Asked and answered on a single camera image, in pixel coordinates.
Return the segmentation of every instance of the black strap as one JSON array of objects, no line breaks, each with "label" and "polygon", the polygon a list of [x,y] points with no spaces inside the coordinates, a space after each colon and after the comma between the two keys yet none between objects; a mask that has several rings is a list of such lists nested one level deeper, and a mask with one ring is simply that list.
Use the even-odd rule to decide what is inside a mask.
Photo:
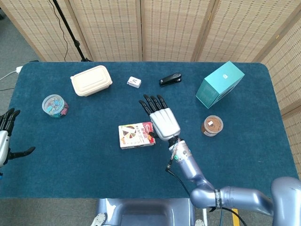
[{"label": "black strap", "polygon": [[211,210],[209,211],[209,213],[213,212],[216,210],[216,207],[212,207]]},{"label": "black strap", "polygon": [[222,208],[222,196],[221,196],[220,189],[215,189],[214,194],[215,194],[215,207],[217,209],[221,209]]}]

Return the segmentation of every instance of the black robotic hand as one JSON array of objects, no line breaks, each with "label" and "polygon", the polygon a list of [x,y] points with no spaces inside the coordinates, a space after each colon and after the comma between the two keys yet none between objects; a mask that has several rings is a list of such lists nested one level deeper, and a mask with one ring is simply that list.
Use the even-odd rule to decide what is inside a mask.
[{"label": "black robotic hand", "polygon": [[10,152],[9,140],[14,128],[15,119],[19,113],[20,110],[15,111],[12,108],[0,116],[0,167],[3,167],[8,160],[29,155],[35,149],[35,147],[31,147],[25,152]]},{"label": "black robotic hand", "polygon": [[150,120],[161,140],[169,141],[174,137],[178,137],[181,129],[174,117],[173,112],[167,107],[162,96],[157,95],[159,101],[154,97],[149,97],[144,94],[147,105],[143,100],[139,100],[139,103],[144,108],[145,112],[150,116]]}]

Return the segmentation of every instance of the cookie package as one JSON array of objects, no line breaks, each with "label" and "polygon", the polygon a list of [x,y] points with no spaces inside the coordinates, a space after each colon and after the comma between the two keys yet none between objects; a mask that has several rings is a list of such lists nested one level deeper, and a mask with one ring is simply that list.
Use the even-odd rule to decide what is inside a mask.
[{"label": "cookie package", "polygon": [[154,131],[150,121],[118,126],[118,130],[121,149],[150,146],[156,143],[149,135]]}]

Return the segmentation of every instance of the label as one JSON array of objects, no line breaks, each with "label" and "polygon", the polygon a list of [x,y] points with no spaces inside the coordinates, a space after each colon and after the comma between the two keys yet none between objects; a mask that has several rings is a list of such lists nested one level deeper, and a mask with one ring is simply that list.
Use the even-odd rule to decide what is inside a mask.
[{"label": "label", "polygon": [[209,137],[214,137],[216,135],[216,133],[212,134],[212,133],[208,133],[207,131],[205,131],[204,134],[209,136]]},{"label": "label", "polygon": [[219,189],[215,189],[214,194],[215,194],[215,207],[217,209],[221,209],[222,208],[221,191]]}]

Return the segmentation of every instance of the beige room divider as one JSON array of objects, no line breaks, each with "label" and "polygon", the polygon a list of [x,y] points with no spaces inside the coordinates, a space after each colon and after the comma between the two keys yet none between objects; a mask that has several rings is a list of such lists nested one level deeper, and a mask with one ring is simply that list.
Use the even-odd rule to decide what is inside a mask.
[{"label": "beige room divider", "polygon": [[[50,2],[0,0],[0,7],[42,60],[63,61],[66,43]],[[265,64],[301,177],[300,0],[58,2],[84,55],[94,61]],[[79,61],[62,20],[61,27],[66,60]]]}]

